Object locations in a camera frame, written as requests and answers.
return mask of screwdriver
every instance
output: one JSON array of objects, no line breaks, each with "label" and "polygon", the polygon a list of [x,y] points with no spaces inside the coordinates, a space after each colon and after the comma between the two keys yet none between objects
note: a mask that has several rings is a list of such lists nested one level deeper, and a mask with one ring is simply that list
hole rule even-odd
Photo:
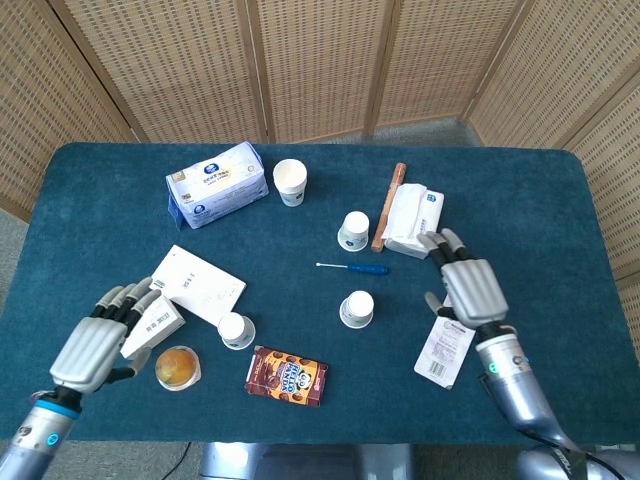
[{"label": "screwdriver", "polygon": [[331,263],[316,262],[316,267],[346,268],[350,272],[368,273],[369,275],[386,275],[389,273],[389,267],[385,267],[384,265],[361,265],[359,263],[333,265]]}]

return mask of cookie package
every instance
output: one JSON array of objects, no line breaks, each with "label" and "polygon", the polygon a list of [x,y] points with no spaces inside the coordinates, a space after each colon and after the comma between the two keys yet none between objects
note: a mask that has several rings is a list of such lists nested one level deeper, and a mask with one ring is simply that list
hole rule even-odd
[{"label": "cookie package", "polygon": [[320,405],[329,366],[308,358],[257,345],[245,389],[298,405]]}]

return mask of wooden stick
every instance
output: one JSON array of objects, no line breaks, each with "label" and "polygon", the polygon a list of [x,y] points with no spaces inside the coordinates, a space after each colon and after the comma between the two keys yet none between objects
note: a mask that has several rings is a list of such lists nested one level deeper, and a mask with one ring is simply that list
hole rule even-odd
[{"label": "wooden stick", "polygon": [[378,228],[376,234],[371,242],[371,250],[380,253],[384,248],[384,242],[382,240],[382,234],[384,229],[387,228],[387,221],[389,220],[389,210],[391,210],[391,204],[393,203],[393,197],[396,196],[396,190],[402,182],[404,182],[404,174],[407,173],[407,165],[404,163],[396,163],[396,168],[393,170],[393,177],[391,177],[391,183],[389,184],[389,190],[387,191],[387,198],[384,201],[382,207],[382,213],[380,214],[380,221],[378,222]]}]

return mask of paper cup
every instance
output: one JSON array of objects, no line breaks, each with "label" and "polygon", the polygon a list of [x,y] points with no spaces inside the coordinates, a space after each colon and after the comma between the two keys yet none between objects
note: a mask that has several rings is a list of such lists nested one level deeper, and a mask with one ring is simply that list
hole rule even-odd
[{"label": "paper cup", "polygon": [[172,392],[189,388],[200,377],[200,360],[189,347],[172,347],[165,350],[156,361],[158,382]]},{"label": "paper cup", "polygon": [[242,350],[253,342],[256,327],[248,317],[231,312],[220,320],[218,333],[225,346],[231,350]]},{"label": "paper cup", "polygon": [[364,290],[356,290],[342,301],[340,320],[349,328],[364,328],[373,319],[373,297]]},{"label": "paper cup", "polygon": [[350,212],[338,230],[338,243],[348,252],[359,252],[369,243],[369,218],[362,212]]},{"label": "paper cup", "polygon": [[287,207],[297,207],[304,200],[307,186],[307,167],[300,160],[287,158],[273,169],[273,183]]}]

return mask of blue tablecloth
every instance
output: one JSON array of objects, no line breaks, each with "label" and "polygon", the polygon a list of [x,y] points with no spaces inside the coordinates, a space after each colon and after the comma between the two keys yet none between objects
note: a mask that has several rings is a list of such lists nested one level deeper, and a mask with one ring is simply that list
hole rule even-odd
[{"label": "blue tablecloth", "polygon": [[[177,231],[164,176],[228,145],[71,144],[49,166],[0,320],[5,371],[0,434],[10,436],[29,395],[50,388],[48,369],[80,318],[113,285],[149,275],[178,244],[247,283],[236,310],[256,343],[327,362],[323,405],[249,396],[251,349],[225,348],[211,325],[187,324],[133,381],[85,398],[71,435],[86,440],[518,443],[476,376],[470,351],[451,391],[413,372],[433,324],[423,294],[444,289],[436,269],[395,252],[348,253],[336,232],[351,210],[372,230],[393,167],[406,182],[445,194],[440,221],[488,258],[538,379],[577,442],[637,441],[640,378],[588,185],[573,155],[553,150],[257,145],[271,193],[200,230]],[[285,207],[272,170],[282,158],[308,168],[304,204]],[[319,269],[316,261],[380,263],[374,277]],[[340,302],[363,289],[372,324],[350,330]],[[199,383],[163,390],[153,362],[172,345],[201,359]]]}]

